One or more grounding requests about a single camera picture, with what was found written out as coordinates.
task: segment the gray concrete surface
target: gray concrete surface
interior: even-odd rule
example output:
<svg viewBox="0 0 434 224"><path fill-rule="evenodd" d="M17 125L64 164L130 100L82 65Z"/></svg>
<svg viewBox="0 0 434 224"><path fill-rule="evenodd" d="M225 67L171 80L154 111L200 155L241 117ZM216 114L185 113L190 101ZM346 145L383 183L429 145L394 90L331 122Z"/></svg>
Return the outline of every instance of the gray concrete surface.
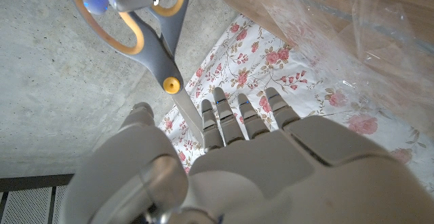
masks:
<svg viewBox="0 0 434 224"><path fill-rule="evenodd" d="M222 0L189 5L176 53L187 81L237 15ZM115 13L98 21L134 43ZM70 0L0 0L0 59L0 178L72 173L135 103L147 101L156 122L173 105L146 68L97 38Z"/></svg>

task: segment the clear plastic bag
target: clear plastic bag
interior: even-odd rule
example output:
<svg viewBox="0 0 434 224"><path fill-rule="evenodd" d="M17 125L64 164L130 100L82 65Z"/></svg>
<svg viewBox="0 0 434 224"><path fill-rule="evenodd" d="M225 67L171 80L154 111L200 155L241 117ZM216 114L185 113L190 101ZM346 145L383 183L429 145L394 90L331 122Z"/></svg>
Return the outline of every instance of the clear plastic bag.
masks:
<svg viewBox="0 0 434 224"><path fill-rule="evenodd" d="M285 41L318 73L331 75L353 96L372 99L434 138L434 37L431 23L425 23L432 18L427 10L434 1L251 3L267 11Z"/></svg>

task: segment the perforated metal panel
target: perforated metal panel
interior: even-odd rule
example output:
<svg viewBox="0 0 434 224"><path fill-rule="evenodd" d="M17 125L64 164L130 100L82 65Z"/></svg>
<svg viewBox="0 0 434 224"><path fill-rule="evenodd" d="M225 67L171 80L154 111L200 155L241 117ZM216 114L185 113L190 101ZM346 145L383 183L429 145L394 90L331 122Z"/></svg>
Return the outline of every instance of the perforated metal panel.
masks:
<svg viewBox="0 0 434 224"><path fill-rule="evenodd" d="M47 224L51 195L51 187L9 192L1 224Z"/></svg>
<svg viewBox="0 0 434 224"><path fill-rule="evenodd" d="M59 223L60 210L62 210L63 197L65 196L68 185L56 188L56 198L54 199L53 223Z"/></svg>

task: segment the white floral cloth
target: white floral cloth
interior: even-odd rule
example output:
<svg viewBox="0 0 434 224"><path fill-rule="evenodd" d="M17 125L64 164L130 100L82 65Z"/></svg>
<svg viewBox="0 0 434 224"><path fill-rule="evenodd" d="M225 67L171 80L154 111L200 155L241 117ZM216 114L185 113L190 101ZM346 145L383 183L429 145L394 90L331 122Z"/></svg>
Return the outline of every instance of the white floral cloth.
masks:
<svg viewBox="0 0 434 224"><path fill-rule="evenodd" d="M274 87L299 116L327 117L383 146L434 195L432 140L341 81L319 73L315 63L307 62L282 40L242 15L223 33L186 90L199 110L203 99L214 101L212 90L216 86L225 91L240 124L243 118L237 96L244 93L271 130L277 129L277 125L264 90ZM172 141L188 172L203 149L176 107L166 114L159 127Z"/></svg>

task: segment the scissor handle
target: scissor handle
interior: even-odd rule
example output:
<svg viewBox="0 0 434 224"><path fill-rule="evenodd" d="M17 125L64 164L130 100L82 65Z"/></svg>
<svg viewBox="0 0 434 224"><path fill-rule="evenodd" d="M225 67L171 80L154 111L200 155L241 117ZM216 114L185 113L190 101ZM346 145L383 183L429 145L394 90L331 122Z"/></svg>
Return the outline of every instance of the scissor handle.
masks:
<svg viewBox="0 0 434 224"><path fill-rule="evenodd" d="M111 37L92 17L92 15L88 12L88 10L84 6L83 0L73 0L80 14L83 16L85 21L90 25L90 27L96 32L96 34L103 40L105 40L112 48L120 51L121 53L137 60L144 64L148 69L151 70L153 75L157 78L161 87L170 94L175 94L181 90L183 87L182 77L180 76L179 70L174 64L173 55L176 49L176 45L178 43L178 38L180 34L180 27L182 26L182 22L185 15L186 6L188 5L189 0L178 0L175 5L169 8L164 8L159 5L152 7L153 15L160 21L161 23L161 32L165 37L165 41L169 48L169 58L164 58L165 60L154 60L153 62L158 62L159 64L153 64L150 66L150 62L144 62L143 55L141 52L144 51L144 37L146 38L155 37L155 40L160 41L158 37L156 37L153 29L148 26L146 23L143 23L141 19L135 15L128 12L119 12L119 15L122 17L124 22L132 29L136 36L136 45L134 47L128 47L123 45L122 43L115 40ZM173 64L165 65L164 61L169 61ZM171 72L163 72L161 69L174 69Z"/></svg>

